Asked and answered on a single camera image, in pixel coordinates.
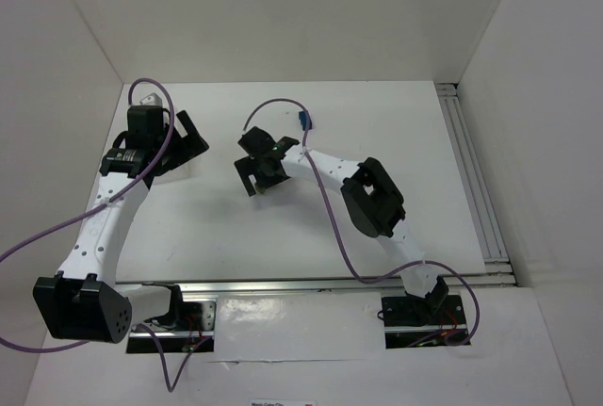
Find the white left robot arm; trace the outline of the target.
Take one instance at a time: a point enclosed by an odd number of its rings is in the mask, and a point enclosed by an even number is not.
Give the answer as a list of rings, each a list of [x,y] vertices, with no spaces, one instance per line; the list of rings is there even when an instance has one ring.
[[[162,106],[128,109],[126,130],[101,162],[94,202],[103,210],[84,220],[57,274],[36,281],[33,298],[55,339],[119,343],[142,322],[173,328],[184,318],[175,284],[116,285],[123,244],[154,179],[209,148],[186,111],[175,115],[184,135],[169,128],[168,117]]]

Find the blue wood block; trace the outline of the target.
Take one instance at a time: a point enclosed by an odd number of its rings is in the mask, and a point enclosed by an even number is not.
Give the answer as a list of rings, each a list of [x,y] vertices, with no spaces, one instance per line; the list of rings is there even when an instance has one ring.
[[[303,110],[300,111],[298,113],[298,118],[303,131],[310,131],[313,128],[313,123],[309,112]]]

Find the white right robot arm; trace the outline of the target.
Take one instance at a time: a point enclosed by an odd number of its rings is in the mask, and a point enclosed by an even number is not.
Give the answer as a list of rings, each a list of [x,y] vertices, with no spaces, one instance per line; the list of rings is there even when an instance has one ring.
[[[394,262],[405,266],[398,275],[410,297],[411,320],[425,324],[438,313],[448,287],[412,237],[403,196],[380,161],[340,159],[304,148],[294,138],[274,140],[256,126],[238,144],[247,155],[235,167],[250,196],[289,179],[312,181],[322,194],[340,194],[356,230],[378,241]]]

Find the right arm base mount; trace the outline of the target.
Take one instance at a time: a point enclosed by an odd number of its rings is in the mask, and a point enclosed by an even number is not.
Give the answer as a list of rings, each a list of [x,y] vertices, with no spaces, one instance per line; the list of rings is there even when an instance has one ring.
[[[377,318],[384,326],[387,349],[435,348],[463,342],[467,320],[459,295],[448,296],[431,317],[421,317],[406,296],[382,297]]]

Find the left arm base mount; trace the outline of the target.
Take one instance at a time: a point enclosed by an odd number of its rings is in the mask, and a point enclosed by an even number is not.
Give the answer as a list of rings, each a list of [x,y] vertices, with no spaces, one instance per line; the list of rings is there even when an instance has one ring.
[[[150,318],[142,325],[151,329],[167,354],[210,353],[215,347],[217,299],[187,300],[178,317]]]

